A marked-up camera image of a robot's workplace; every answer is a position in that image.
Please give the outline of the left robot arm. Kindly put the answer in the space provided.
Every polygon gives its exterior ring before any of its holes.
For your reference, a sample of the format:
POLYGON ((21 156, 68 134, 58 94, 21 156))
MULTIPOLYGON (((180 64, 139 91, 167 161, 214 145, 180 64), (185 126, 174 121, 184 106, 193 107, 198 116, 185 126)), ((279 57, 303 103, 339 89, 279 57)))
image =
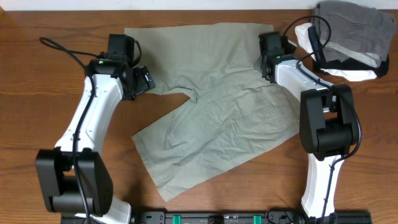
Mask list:
POLYGON ((85 84, 75 114, 53 149, 35 158, 44 205, 62 223, 134 223, 129 203, 117 198, 101 158, 114 110, 122 100, 135 100, 155 88, 149 70, 139 66, 139 42, 111 34, 108 49, 81 63, 85 84))

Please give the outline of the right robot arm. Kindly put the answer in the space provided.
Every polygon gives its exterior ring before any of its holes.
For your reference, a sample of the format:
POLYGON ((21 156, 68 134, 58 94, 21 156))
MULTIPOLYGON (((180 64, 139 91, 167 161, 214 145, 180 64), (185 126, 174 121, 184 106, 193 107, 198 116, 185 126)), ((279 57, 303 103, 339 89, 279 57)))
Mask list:
POLYGON ((260 34, 258 39, 261 56, 255 67, 300 102, 299 136, 308 154, 308 172, 302 213, 294 222, 337 223, 338 173, 361 134, 351 88, 326 82, 307 69, 294 57, 295 45, 278 32, 260 34))

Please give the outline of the khaki green shorts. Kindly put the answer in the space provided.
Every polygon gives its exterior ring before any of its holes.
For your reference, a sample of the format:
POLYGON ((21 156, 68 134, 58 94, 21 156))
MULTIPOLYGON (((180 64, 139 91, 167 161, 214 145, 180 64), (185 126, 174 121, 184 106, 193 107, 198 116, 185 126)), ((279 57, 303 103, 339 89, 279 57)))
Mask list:
POLYGON ((258 23, 127 28, 156 95, 187 101, 133 141, 164 200, 281 145, 299 130, 300 103, 262 77, 258 23))

